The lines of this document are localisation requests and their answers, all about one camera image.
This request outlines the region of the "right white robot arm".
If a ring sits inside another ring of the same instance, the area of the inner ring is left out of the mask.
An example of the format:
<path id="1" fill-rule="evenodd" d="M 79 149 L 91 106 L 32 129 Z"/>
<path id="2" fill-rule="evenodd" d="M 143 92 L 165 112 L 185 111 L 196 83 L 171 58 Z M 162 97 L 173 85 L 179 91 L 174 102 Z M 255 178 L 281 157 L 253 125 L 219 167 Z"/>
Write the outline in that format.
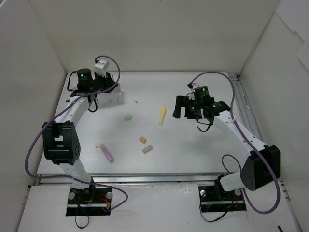
<path id="1" fill-rule="evenodd" d="M 225 199 L 232 190 L 246 188 L 255 191 L 278 179 L 280 176 L 280 151 L 256 138 L 241 123 L 231 116 L 231 109 L 224 101 L 215 101 L 209 95 L 207 86 L 196 87 L 192 93 L 176 97 L 174 118 L 208 120 L 208 126 L 219 129 L 238 149 L 239 162 L 243 162 L 239 172 L 220 178 L 214 186 L 214 195 Z"/>

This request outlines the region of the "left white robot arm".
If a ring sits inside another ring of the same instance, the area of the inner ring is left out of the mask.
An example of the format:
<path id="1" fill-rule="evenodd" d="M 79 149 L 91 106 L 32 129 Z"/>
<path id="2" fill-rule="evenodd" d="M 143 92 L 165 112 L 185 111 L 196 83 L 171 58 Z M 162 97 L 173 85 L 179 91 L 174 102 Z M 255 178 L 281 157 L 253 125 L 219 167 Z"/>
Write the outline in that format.
<path id="1" fill-rule="evenodd" d="M 43 149 L 45 158 L 71 177 L 73 200 L 90 203 L 95 200 L 97 191 L 92 176 L 80 160 L 81 145 L 76 126 L 91 105 L 98 105 L 97 93 L 110 93 L 117 84 L 106 68 L 97 68 L 94 72 L 84 68 L 76 73 L 78 83 L 76 89 L 71 90 L 68 110 L 52 123 L 44 124 Z"/>

